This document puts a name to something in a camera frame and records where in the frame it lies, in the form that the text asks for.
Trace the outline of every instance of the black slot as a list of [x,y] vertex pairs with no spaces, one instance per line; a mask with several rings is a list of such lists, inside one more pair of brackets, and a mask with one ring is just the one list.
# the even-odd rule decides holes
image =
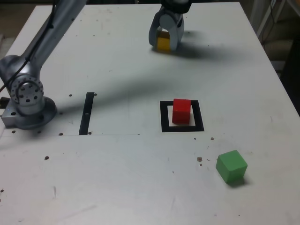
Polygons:
[[94,92],[87,92],[79,128],[79,135],[88,135],[90,115],[92,113]]

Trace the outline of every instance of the black square marker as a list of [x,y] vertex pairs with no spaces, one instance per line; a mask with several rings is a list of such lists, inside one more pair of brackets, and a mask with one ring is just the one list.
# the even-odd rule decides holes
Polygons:
[[173,101],[161,101],[160,102],[161,131],[162,132],[204,131],[199,102],[197,100],[192,100],[191,104],[192,104],[192,108],[193,108],[195,126],[171,127],[169,125],[168,106],[173,105]]

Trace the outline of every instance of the red cube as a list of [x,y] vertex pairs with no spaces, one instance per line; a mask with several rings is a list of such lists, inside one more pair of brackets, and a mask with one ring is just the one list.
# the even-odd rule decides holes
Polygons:
[[175,124],[189,124],[191,117],[191,100],[174,99],[172,122]]

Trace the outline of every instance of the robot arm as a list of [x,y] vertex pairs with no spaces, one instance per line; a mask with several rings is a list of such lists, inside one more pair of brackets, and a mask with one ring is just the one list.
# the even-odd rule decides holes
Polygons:
[[[56,7],[53,5],[51,15],[25,52],[21,56],[10,55],[0,60],[2,89],[6,87],[11,96],[1,117],[7,128],[34,129],[50,122],[57,113],[55,103],[44,97],[40,70],[86,2],[60,0]],[[150,29],[151,45],[155,44],[152,34],[156,35],[158,28],[162,27],[170,32],[172,49],[176,49],[183,33],[182,13],[189,10],[190,4],[190,0],[162,0],[162,7]]]
[[175,51],[181,42],[184,31],[182,14],[191,7],[191,0],[161,0],[162,7],[155,14],[149,31],[149,43],[156,46],[162,29],[170,35],[170,50]]

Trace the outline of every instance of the scratch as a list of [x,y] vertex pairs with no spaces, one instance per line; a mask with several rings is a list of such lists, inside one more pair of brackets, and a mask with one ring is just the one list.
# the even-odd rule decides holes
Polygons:
[[91,206],[89,206],[89,207],[87,207],[87,208],[85,208],[83,210],[80,210],[80,211],[74,212],[72,214],[69,214],[69,215],[67,215],[65,217],[62,217],[62,218],[58,219],[57,222],[62,221],[62,220],[66,220],[66,219],[69,219],[69,218],[72,218],[72,217],[75,217],[75,216],[77,216],[77,215],[79,215],[81,213],[85,213],[85,212],[93,210],[93,209],[95,209],[97,207],[98,207],[97,205],[91,205]]
[[56,199],[56,187],[53,186],[53,194],[54,194],[54,198],[53,199]]
[[173,201],[172,201],[172,204],[171,204],[171,209],[170,209],[171,212],[173,211],[175,201],[176,201],[176,198],[174,197]]

